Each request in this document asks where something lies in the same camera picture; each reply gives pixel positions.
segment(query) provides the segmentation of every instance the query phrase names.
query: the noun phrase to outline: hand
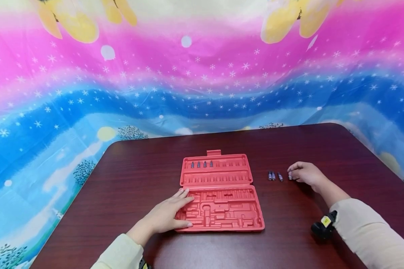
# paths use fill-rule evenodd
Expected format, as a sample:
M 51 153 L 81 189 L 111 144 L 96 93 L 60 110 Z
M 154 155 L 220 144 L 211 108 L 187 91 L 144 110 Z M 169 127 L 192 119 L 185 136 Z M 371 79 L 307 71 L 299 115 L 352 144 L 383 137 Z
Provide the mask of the hand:
M 171 198 L 155 206 L 126 234 L 135 241 L 135 243 L 144 247 L 150 237 L 155 233 L 193 226 L 190 221 L 175 219 L 178 210 L 194 200 L 194 197 L 187 197 L 188 194 L 189 189 L 180 189 Z
M 292 179 L 310 185 L 317 193 L 321 193 L 322 187 L 330 182 L 321 170 L 312 163 L 296 162 L 287 169 L 287 172 L 289 172 L 289 176 L 292 176 Z

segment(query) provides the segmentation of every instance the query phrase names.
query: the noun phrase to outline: yellow flower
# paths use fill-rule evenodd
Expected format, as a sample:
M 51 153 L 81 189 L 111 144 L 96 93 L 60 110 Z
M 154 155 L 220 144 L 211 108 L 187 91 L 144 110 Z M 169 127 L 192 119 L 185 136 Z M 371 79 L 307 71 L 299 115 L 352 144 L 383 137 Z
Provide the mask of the yellow flower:
M 333 6 L 343 0 L 271 0 L 273 11 L 265 18 L 261 38 L 277 43 L 289 33 L 296 20 L 301 20 L 299 34 L 309 38 L 320 28 Z

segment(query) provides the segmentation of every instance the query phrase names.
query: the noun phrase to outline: case handle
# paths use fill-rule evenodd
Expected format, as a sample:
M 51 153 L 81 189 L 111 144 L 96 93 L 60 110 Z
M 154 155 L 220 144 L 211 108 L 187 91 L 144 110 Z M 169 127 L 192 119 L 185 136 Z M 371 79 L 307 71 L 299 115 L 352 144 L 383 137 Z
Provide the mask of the case handle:
M 221 149 L 207 150 L 207 151 L 206 151 L 206 155 L 207 155 L 207 156 L 221 155 Z

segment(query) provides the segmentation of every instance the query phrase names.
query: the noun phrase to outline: white circle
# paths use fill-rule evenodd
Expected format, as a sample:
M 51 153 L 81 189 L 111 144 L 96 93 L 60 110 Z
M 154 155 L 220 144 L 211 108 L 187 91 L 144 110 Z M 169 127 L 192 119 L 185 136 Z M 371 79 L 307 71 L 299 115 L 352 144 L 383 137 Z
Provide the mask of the white circle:
M 104 60 L 115 59 L 115 51 L 110 45 L 103 45 L 100 49 L 100 54 L 102 54 Z
M 190 47 L 192 45 L 192 38 L 189 37 L 188 35 L 183 36 L 182 39 L 181 39 L 181 45 L 184 48 Z

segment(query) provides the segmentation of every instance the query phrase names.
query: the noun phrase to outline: case lid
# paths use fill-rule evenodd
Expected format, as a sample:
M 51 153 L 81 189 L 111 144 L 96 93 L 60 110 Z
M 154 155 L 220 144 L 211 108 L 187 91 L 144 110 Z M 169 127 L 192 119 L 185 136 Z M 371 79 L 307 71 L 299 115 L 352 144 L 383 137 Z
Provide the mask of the case lid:
M 221 155 L 221 150 L 208 150 L 207 156 L 186 157 L 183 160 L 180 185 L 218 186 L 251 184 L 247 155 Z

